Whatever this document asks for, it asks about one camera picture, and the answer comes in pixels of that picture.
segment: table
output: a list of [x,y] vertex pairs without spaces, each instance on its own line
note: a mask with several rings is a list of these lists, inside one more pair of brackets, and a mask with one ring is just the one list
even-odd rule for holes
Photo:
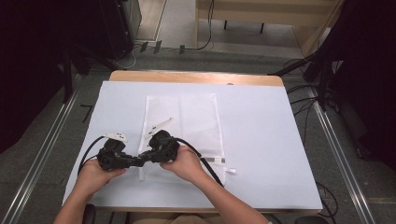
[[[344,0],[216,0],[213,20],[292,25],[306,57],[317,49],[323,32],[337,20]],[[195,0],[195,47],[199,20],[207,20],[207,0]]]
[[[164,71],[116,71],[104,82],[64,200],[74,186],[79,160],[94,139],[122,132],[129,139],[124,151],[137,155],[146,96],[175,91],[217,95],[226,163],[236,169],[236,174],[227,174],[228,191],[260,212],[322,209],[279,77]],[[193,185],[139,181],[135,167],[97,192],[92,203],[124,212],[216,212]]]

